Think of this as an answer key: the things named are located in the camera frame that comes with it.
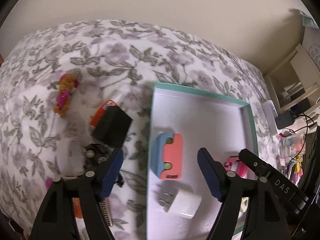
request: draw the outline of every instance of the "blue eraser part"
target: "blue eraser part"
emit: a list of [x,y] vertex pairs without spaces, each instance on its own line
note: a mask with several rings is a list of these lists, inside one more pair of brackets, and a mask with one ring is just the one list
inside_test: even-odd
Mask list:
[[164,161],[162,160],[163,146],[167,138],[173,138],[173,133],[161,133],[156,138],[151,151],[151,170],[159,178],[161,172],[164,170]]
[[120,169],[121,169],[121,166],[122,166],[122,163],[123,163],[123,151],[120,149],[112,164],[110,165],[107,173],[105,174],[105,176],[103,177],[102,179],[102,189],[101,189],[101,192],[100,192],[100,199],[101,200],[104,200],[106,197],[109,197],[110,196],[110,193],[111,193],[111,190],[113,188],[113,185],[115,184],[116,182],[116,179],[119,175],[119,172],[120,172]]
[[198,151],[198,165],[201,169],[201,172],[204,176],[205,182],[207,183],[211,195],[217,198],[220,202],[223,200],[223,193],[220,190],[220,180],[213,170],[213,167],[210,165],[210,162],[204,152],[200,149]]

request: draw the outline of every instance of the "black cube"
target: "black cube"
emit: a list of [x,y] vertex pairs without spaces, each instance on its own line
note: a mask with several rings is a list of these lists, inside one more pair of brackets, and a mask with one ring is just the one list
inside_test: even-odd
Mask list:
[[132,119],[119,106],[109,106],[92,136],[110,147],[121,148]]

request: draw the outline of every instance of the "floral fabric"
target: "floral fabric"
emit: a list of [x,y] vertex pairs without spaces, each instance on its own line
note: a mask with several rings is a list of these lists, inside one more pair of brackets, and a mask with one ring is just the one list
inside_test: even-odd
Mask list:
[[[65,119],[52,112],[58,80],[80,81]],[[221,93],[252,106],[260,157],[276,164],[261,103],[269,95],[260,71],[199,37],[158,25],[82,21],[25,36],[0,68],[0,207],[27,233],[52,179],[63,138],[92,142],[90,116],[116,89],[133,119],[124,143],[123,188],[109,198],[117,240],[145,238],[146,166],[154,82]],[[86,239],[85,228],[81,235]]]

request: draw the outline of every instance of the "beige wall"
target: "beige wall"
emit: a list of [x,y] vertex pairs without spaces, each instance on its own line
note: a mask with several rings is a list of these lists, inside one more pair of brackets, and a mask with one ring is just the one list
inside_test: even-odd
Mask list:
[[126,19],[198,35],[263,72],[303,36],[300,0],[20,0],[0,29],[6,57],[24,35],[85,19]]

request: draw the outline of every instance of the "open box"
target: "open box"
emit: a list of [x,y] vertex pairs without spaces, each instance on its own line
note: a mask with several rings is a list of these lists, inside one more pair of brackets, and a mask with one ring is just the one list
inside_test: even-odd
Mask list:
[[[153,95],[148,153],[147,239],[206,239],[221,203],[212,197],[197,163],[197,152],[207,148],[214,160],[247,148],[258,155],[258,144],[249,103],[195,88],[156,83]],[[162,132],[183,137],[182,177],[160,180],[150,168],[152,146]],[[249,170],[246,178],[255,179]],[[166,213],[159,201],[162,192],[179,187],[202,196],[192,219]],[[240,213],[234,234],[242,231],[245,214]]]

